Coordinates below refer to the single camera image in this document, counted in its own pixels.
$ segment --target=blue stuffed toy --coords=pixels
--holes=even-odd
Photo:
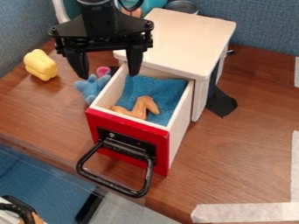
[[[88,80],[77,80],[74,85],[82,93],[86,103],[90,105],[110,79],[109,74],[103,75],[98,80],[95,74],[91,74]]]

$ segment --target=drawer box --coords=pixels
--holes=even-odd
[[[79,160],[76,169],[81,176],[97,184],[130,197],[140,198],[149,191],[153,172],[163,176],[169,173],[191,121],[194,80],[187,81],[167,126],[163,126],[110,110],[122,97],[128,73],[128,65],[124,62],[87,109],[87,121],[95,145]],[[158,79],[181,79],[175,74],[145,66],[142,67],[140,74]],[[96,152],[146,168],[143,188],[136,191],[95,176],[84,169],[86,161]]]
[[[127,63],[123,63],[86,111],[94,142],[97,143],[101,138],[100,128],[153,144],[156,147],[154,172],[167,176],[191,120],[193,80],[188,80],[185,91],[165,127],[110,110],[122,96],[128,73]],[[142,68],[141,74],[159,79],[180,78],[174,74],[147,67]],[[102,149],[100,153],[141,167],[146,166],[142,161],[111,150]]]

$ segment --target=orange giraffe toy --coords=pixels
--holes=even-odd
[[[136,117],[136,118],[139,118],[142,120],[146,120],[147,109],[155,115],[160,114],[159,108],[157,107],[154,100],[147,95],[140,96],[137,98],[136,104],[135,104],[134,108],[132,109],[132,111],[128,111],[127,109],[120,107],[120,106],[113,106],[111,108],[111,110],[113,110],[117,113],[124,114],[127,116],[133,116],[133,117]]]

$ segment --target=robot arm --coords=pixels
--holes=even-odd
[[[139,1],[133,8],[142,3]],[[88,78],[86,52],[126,50],[129,73],[139,73],[143,52],[153,46],[150,32],[154,24],[145,19],[129,17],[115,8],[114,0],[77,0],[81,15],[50,28],[57,53],[67,58],[82,79]]]

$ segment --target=red drawer front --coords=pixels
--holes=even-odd
[[[163,176],[168,175],[170,145],[170,133],[168,131],[150,127],[139,122],[130,121],[116,115],[110,115],[92,108],[88,108],[86,114],[94,143],[98,142],[99,134],[97,128],[100,127],[154,144],[156,146],[156,166],[154,172]],[[100,150],[100,153],[146,168],[144,162],[111,150],[102,149]]]

